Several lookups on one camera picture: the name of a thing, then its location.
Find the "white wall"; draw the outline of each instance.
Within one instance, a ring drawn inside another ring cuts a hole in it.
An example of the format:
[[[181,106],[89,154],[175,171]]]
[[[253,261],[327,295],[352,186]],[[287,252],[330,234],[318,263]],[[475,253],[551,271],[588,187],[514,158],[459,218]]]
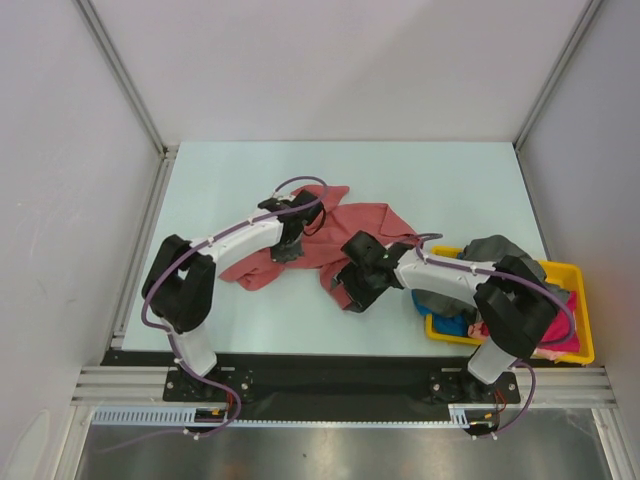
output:
[[[580,265],[596,339],[640,441],[640,3],[610,0],[525,146],[552,256]]]
[[[94,0],[165,141],[512,141],[586,0]]]
[[[158,159],[71,1],[2,2],[0,43],[1,472],[41,409],[55,446]]]

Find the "shiny metal surface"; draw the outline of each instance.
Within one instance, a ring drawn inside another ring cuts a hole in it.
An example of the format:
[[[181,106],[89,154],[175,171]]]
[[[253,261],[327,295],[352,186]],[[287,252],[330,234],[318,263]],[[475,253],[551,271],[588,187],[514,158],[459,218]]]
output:
[[[588,410],[534,410],[498,441],[459,430],[230,428],[96,451],[151,431],[93,426],[76,480],[611,478]]]

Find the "purple cable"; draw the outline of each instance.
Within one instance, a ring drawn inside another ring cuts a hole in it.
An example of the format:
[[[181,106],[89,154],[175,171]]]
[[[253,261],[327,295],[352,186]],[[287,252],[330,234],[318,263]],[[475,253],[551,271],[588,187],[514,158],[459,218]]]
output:
[[[418,245],[416,246],[416,254],[418,255],[418,258],[420,258],[420,260],[422,260],[425,263],[430,263],[431,265],[436,265],[438,267],[445,267],[445,268],[452,268],[454,270],[460,270],[462,272],[473,272],[473,270],[470,267],[467,267],[465,265],[458,265],[457,263],[451,263],[451,262],[447,262],[447,261],[443,261],[443,260],[436,260],[434,258],[431,258],[429,256],[427,256],[425,258],[424,254],[422,253],[422,245],[424,244],[424,241],[421,240],[420,243],[418,243]],[[512,282],[516,282],[519,283],[521,285],[524,285],[527,288],[530,288],[531,290],[538,292],[539,294],[543,295],[544,297],[547,297],[549,300],[551,300],[554,304],[556,304],[556,306],[562,310],[562,312],[567,316],[567,319],[569,320],[569,331],[567,332],[567,334],[562,337],[559,338],[557,340],[551,340],[548,342],[540,342],[538,344],[539,347],[551,347],[553,345],[561,345],[565,342],[568,342],[569,340],[571,340],[573,338],[573,336],[576,333],[576,319],[573,316],[573,313],[571,312],[571,310],[569,310],[569,307],[567,307],[564,303],[562,303],[560,301],[560,299],[558,299],[558,297],[556,297],[554,294],[552,294],[549,290],[547,290],[544,287],[541,287],[540,285],[530,282],[529,280],[526,280],[522,277],[518,277],[517,275],[512,275],[510,273],[505,273],[505,272],[498,272],[495,270],[485,270],[484,268],[476,268],[475,269],[475,273],[479,273],[481,275],[488,275],[491,277],[498,277],[498,278],[502,278],[504,280],[510,280]]]
[[[531,403],[533,402],[533,395],[536,392],[536,385],[537,385],[536,372],[531,367],[531,365],[529,365],[528,363],[525,363],[525,362],[523,362],[521,360],[517,360],[516,362],[513,363],[512,367],[524,367],[527,370],[529,370],[529,373],[531,374],[531,391],[529,392],[529,396],[527,397],[527,400],[524,402],[524,406],[518,412],[518,414],[515,417],[513,417],[511,419],[511,421],[509,423],[507,423],[505,426],[503,426],[501,428],[498,428],[498,430],[493,432],[494,434],[504,433],[507,430],[509,430],[510,428],[512,428],[516,423],[518,423],[524,417],[524,414],[527,413],[527,411],[529,410],[529,407],[531,406]],[[492,437],[493,437],[493,435],[488,434],[488,435],[481,435],[478,438],[492,438]]]
[[[327,194],[329,193],[329,187],[327,185],[327,183],[322,180],[321,178],[318,177],[314,177],[314,176],[310,176],[310,175],[301,175],[298,177],[293,177],[290,178],[289,180],[286,180],[285,182],[282,182],[280,185],[278,185],[278,187],[275,189],[274,193],[277,193],[278,191],[280,191],[283,187],[293,183],[293,182],[297,182],[300,180],[312,180],[314,182],[319,183],[320,185],[322,185],[323,187],[323,192],[320,194],[320,196],[318,198],[316,198],[315,200],[312,200],[309,203],[305,203],[304,205],[300,205],[298,207],[292,207],[292,208],[286,208],[284,210],[279,210],[276,212],[269,212],[267,214],[264,215],[260,215],[259,217],[253,218],[251,219],[251,221],[249,220],[245,220],[243,222],[240,222],[236,225],[234,225],[233,227],[229,227],[226,230],[223,230],[222,232],[218,233],[217,235],[215,235],[213,237],[213,242],[217,242],[218,240],[221,240],[222,238],[226,237],[227,235],[230,235],[234,232],[237,232],[238,230],[240,230],[241,228],[244,228],[252,223],[255,222],[260,222],[262,220],[267,220],[268,218],[273,218],[276,217],[278,215],[287,215],[290,213],[296,213],[296,212],[300,212],[302,210],[306,210],[314,205],[317,205],[318,203],[320,203],[322,200],[324,200],[324,198],[327,196]],[[210,245],[209,240],[204,240],[202,242],[200,242],[199,244],[197,244],[194,247],[191,247],[187,252],[185,252],[184,254],[182,254],[175,262],[173,262],[171,265],[169,265],[169,267],[162,272],[162,275],[160,275],[160,277],[158,277],[158,280],[156,280],[156,282],[153,284],[153,286],[149,289],[149,293],[147,294],[147,296],[144,299],[144,304],[142,305],[142,311],[140,314],[140,317],[142,319],[142,323],[144,325],[146,325],[147,327],[150,328],[155,328],[158,330],[162,330],[163,332],[165,332],[168,337],[169,337],[169,345],[171,346],[171,350],[173,351],[173,354],[175,355],[176,359],[182,359],[182,355],[180,353],[180,350],[178,348],[178,345],[176,344],[174,338],[173,338],[173,332],[169,327],[166,327],[164,325],[158,324],[158,323],[153,323],[150,322],[149,319],[147,318],[147,313],[149,311],[149,307],[151,306],[151,300],[153,299],[153,297],[155,296],[155,294],[157,293],[158,289],[160,288],[160,286],[167,280],[167,278],[169,278],[169,276],[174,272],[174,270],[176,270],[180,265],[182,265],[182,263],[184,261],[186,261],[189,257],[191,257],[191,255],[193,255],[194,253],[196,253],[197,251],[203,249],[204,247]],[[207,385],[211,385],[212,387],[216,387],[219,388],[221,390],[224,390],[225,392],[231,394],[233,396],[233,398],[236,401],[236,408],[235,411],[233,412],[233,415],[228,418],[225,422],[223,422],[222,424],[220,424],[219,426],[217,426],[216,428],[214,428],[213,430],[211,430],[210,432],[207,433],[203,433],[203,434],[197,434],[199,438],[207,438],[210,437],[211,435],[214,435],[222,430],[224,430],[225,428],[227,428],[229,426],[229,424],[231,424],[233,421],[235,421],[238,416],[240,415],[240,411],[242,410],[242,401],[240,400],[240,396],[238,395],[238,393],[228,387],[227,385],[224,385],[222,383],[218,383],[215,382],[213,380],[209,380],[208,378],[204,378],[200,375],[198,375],[196,372],[194,372],[191,367],[189,365],[186,364],[186,362],[180,362],[180,366],[183,368],[183,370],[185,372],[187,372],[189,375],[191,375],[193,378],[206,383]],[[148,440],[150,438],[154,438],[154,437],[158,437],[161,435],[166,435],[169,433],[183,433],[184,430],[182,429],[166,429],[166,430],[159,430],[157,432],[151,432],[148,433],[146,435],[142,435],[141,437],[138,438],[134,438],[132,440],[128,440],[126,442],[120,443],[118,445],[114,445],[112,447],[108,447],[108,448],[104,448],[101,450],[97,450],[98,453],[109,453],[112,452],[114,450],[118,450],[120,448],[124,448],[124,447],[128,447],[131,445],[135,445],[139,442],[143,442],[145,440]]]

